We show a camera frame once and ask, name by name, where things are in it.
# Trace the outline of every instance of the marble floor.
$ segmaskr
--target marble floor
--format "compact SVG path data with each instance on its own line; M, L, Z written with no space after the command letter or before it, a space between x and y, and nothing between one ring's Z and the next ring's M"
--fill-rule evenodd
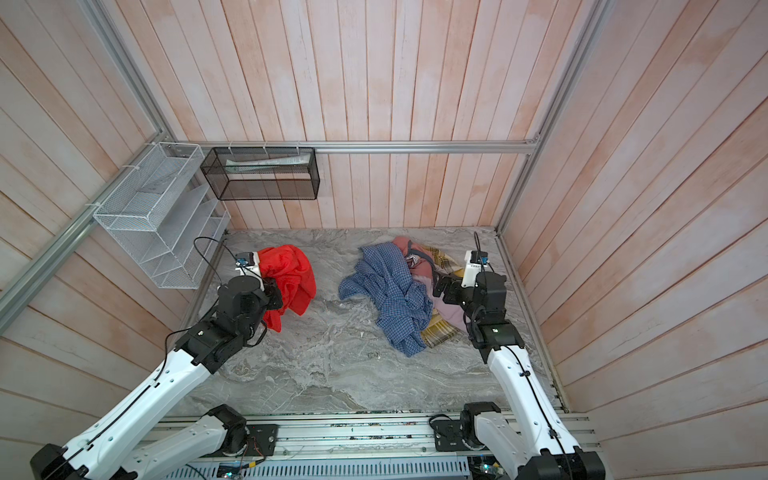
M288 311L283 331L269 331L257 348L243 349L215 375L179 402L170 415L201 415L221 403L244 415L291 412L456 411L465 402L493 401L507 407L501 386L466 336L454 336L434 349L407 358L392 348L367 297L339 300L339 282L354 271L358 247L406 235L438 247L463 263L474 249L473 231L497 272L505 274L490 228L389 228L369 230L252 230L230 235L234 252L291 243L312 263L317 297L303 316ZM224 282L236 274L229 256L217 272ZM209 286L202 313L215 299ZM518 327L541 384L554 396L508 284L507 317Z

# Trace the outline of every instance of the black mesh basket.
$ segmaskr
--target black mesh basket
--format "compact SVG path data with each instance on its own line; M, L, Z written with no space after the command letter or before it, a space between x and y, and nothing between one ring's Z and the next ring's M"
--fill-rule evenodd
M320 187L309 147L214 147L200 169L219 200L315 200Z

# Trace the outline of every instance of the metal rail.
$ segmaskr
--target metal rail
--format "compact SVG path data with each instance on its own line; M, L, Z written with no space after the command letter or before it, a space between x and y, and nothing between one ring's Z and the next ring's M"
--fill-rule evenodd
M165 135L164 132L160 132L155 135L153 141L162 140ZM131 164L138 163L150 148L152 148L151 144L145 145L136 154ZM80 243L91 234L91 230L96 226L94 212L98 209L98 205L107 200L107 197L130 172L130 168L122 168L89 204L85 204L69 225L53 237L41 252L27 263L13 280L8 282L9 287L0 296L0 334L13 323L59 267L80 246Z
M246 415L246 420L249 425L279 426L272 460L436 457L446 454L435 450L435 433L428 425L434 413L438 412ZM519 432L512 412L503 413L510 426ZM447 415L452 419L459 417L457 412ZM584 450L601 449L586 415L561 413L560 418ZM163 439L197 420L197 417L166 417L149 431L140 445ZM467 454L473 455L473 452L447 455ZM231 461L229 457L210 459Z
M565 387L563 386L563 382L560 380L558 371L554 367L552 357L549 355L549 349L547 348L547 344L544 341L544 336L541 334L541 327L536 320L536 313L534 312L533 308L531 308L531 301L528 299L528 294L525 292L523 281L520 279L518 269L512 262L512 256L509 254L509 250L507 250L507 246L505 245L504 240L498 235L496 237L496 246L502 255L502 261L507 267L507 272L509 272L511 275L511 279L509 281L512 284L512 288L515 290L515 295L517 295L518 300L520 300L520 307L522 307L525 322L528 324L528 328L531 330L531 337L533 337L533 343L536 346L536 351L541 356L541 361L547 367L547 370L551 376L552 384L554 385L554 389L558 394L556 399L560 401L565 412L570 412L571 405L568 403L568 396L565 395Z
M135 153L128 164L136 164L152 148L152 144L165 141L170 132L166 127L159 108L154 103L147 85L138 74L138 70L131 62L127 52L123 49L120 39L115 34L116 30L104 13L98 0L80 0L78 2L89 22L101 37L104 46L111 53L120 70L124 73L128 84L141 102L147 115L152 120L157 133L149 144L145 144ZM9 287L0 296L0 334L8 328L24 308L35 298L45 284L54 276L70 255L78 248L80 243L91 234L96 223L93 214L98 204L107 199L112 191L122 182L130 172L130 168L122 168L117 175L107 182L101 191L85 204L73 217L70 223L49 241L38 255L32 259L25 268L9 283Z
M573 91L581 76L581 72L584 70L584 66L587 64L587 60L594 50L595 43L600 38L600 33L602 33L605 22L610 16L614 3L615 0L598 0L592 6L587 25L576 44L574 55L568 62L568 68L558 86L557 94L552 101L552 105L550 105L547 110L541 130L536 135L538 140L536 148L526 159L525 165L523 165L520 175L518 176L517 181L515 181L515 186L512 188L512 193L507 199L502 216L496 225L496 230L499 233L503 233L507 228L512 212L515 211L515 207L517 207L520 197L522 196L523 189L525 188L528 179L531 177L531 172L536 166L538 158L541 156L541 152L550 140L552 131L557 127L563 110L568 105L568 101L573 95Z
M212 147L311 147L318 154L530 154L535 141L233 141Z

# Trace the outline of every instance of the pink cloth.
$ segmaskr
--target pink cloth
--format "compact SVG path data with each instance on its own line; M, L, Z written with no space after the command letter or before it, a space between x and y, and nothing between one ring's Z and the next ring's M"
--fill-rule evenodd
M440 314L443 320L450 323L463 333L467 333L467 326L464 324L464 310L459 305L448 305L442 301L442 298L432 296L432 277L412 275L413 279L419 283L423 283L427 287L427 296L432 300L437 313Z
M408 237L396 237L394 240L392 240L392 243L394 243L402 252L402 255L406 258L406 262L408 264L408 268L411 270L411 275L419 275L419 276L426 276L428 278L432 278L432 265L429 264L429 262L421 257L418 257L416 255L409 257L408 255L408 242L411 241ZM422 248L421 245L419 245L416 242L411 242L411 249L418 250L421 253L426 253L429 258L431 258L434 261L434 257L432 254ZM432 288L427 285L427 290L432 291Z
M427 287L427 296L432 300L440 316L463 333L467 333L467 326L464 324L464 310L459 305L448 305L442 301L442 298L432 296L432 265L430 265L429 261L417 255L408 255L409 241L411 242L411 250L425 253L434 261L435 258L430 252L424 250L421 245L411 241L408 237L396 237L392 240L392 243L400 249L402 255L406 258L406 263L411 270L413 279Z

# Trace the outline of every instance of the metal bracket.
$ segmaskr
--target metal bracket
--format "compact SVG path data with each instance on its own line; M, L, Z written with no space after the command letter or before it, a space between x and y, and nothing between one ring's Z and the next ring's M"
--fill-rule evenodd
M462 440L461 420L434 420L432 427L435 430L435 450L438 452L467 451L467 446ZM488 447L483 447L481 450L488 450Z
M248 425L249 436L247 441L248 449L255 452L256 448L266 457L275 455L275 443L277 443L277 429L279 426L274 423L263 423Z

